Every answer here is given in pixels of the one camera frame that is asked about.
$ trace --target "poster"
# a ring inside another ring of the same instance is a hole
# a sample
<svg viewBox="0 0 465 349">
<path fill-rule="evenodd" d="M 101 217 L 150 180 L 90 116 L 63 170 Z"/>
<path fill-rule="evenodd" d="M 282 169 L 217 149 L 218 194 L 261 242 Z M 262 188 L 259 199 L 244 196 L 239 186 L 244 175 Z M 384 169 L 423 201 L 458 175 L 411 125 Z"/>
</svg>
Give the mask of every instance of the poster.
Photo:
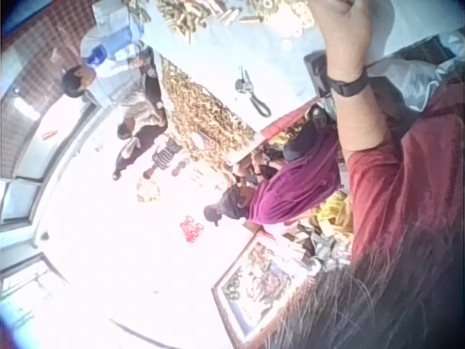
<svg viewBox="0 0 465 349">
<path fill-rule="evenodd" d="M 235 348 L 255 348 L 297 291 L 311 283 L 287 248 L 256 234 L 212 289 Z"/>
</svg>

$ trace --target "tiled wall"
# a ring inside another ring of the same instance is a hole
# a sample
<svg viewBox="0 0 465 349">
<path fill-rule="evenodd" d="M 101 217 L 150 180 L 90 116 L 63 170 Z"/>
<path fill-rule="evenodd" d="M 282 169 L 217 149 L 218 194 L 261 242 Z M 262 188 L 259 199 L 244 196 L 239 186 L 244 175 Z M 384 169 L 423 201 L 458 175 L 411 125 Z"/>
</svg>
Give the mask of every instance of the tiled wall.
<svg viewBox="0 0 465 349">
<path fill-rule="evenodd" d="M 95 25 L 93 2 L 54 1 L 24 28 L 2 40 L 2 61 L 11 65 L 2 66 L 2 75 L 9 73 L 11 83 L 1 99 L 2 177 L 14 176 L 16 160 L 39 125 L 13 105 L 13 91 L 19 89 L 19 96 L 40 116 L 45 115 L 62 95 L 63 70 L 79 61 L 81 39 Z"/>
</svg>

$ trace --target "metal tool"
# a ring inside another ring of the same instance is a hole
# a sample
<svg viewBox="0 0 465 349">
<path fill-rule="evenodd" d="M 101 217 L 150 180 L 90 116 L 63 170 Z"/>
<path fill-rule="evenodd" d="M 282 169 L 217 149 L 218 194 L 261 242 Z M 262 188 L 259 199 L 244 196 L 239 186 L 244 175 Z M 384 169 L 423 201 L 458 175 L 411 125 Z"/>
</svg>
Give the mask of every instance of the metal tool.
<svg viewBox="0 0 465 349">
<path fill-rule="evenodd" d="M 269 118 L 271 116 L 271 110 L 268 108 L 268 105 L 259 100 L 254 94 L 254 85 L 250 81 L 247 71 L 240 67 L 240 76 L 241 78 L 236 80 L 235 89 L 239 93 L 248 93 L 250 96 L 250 101 L 255 107 L 256 111 L 259 112 L 264 118 Z"/>
</svg>

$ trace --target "sunlight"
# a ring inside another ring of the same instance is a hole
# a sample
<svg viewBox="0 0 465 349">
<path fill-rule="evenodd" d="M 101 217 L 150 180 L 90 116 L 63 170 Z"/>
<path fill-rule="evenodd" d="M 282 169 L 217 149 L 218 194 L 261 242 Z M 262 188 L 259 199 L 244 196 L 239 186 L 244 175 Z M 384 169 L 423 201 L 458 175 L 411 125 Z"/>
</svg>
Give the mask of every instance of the sunlight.
<svg viewBox="0 0 465 349">
<path fill-rule="evenodd" d="M 19 110 L 19 112 L 21 112 L 21 114 L 23 114 L 32 121 L 37 121 L 41 116 L 40 113 L 36 112 L 34 108 L 27 104 L 27 102 L 21 97 L 16 97 L 15 101 L 13 102 L 13 105 L 16 109 Z"/>
</svg>

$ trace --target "hand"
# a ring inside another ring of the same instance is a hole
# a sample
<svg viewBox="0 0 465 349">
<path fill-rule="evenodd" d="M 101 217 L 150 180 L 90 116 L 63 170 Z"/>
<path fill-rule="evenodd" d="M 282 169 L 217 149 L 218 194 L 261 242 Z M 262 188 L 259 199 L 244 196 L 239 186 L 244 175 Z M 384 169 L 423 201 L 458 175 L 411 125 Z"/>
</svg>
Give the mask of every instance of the hand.
<svg viewBox="0 0 465 349">
<path fill-rule="evenodd" d="M 129 63 L 130 68 L 140 68 L 144 65 L 144 60 L 140 57 L 135 57 Z"/>
<path fill-rule="evenodd" d="M 255 165 L 263 165 L 265 163 L 262 151 L 254 151 L 252 153 L 252 163 Z"/>
<path fill-rule="evenodd" d="M 360 77 L 371 43 L 371 0 L 309 0 L 328 56 L 328 75 L 351 82 Z"/>
</svg>

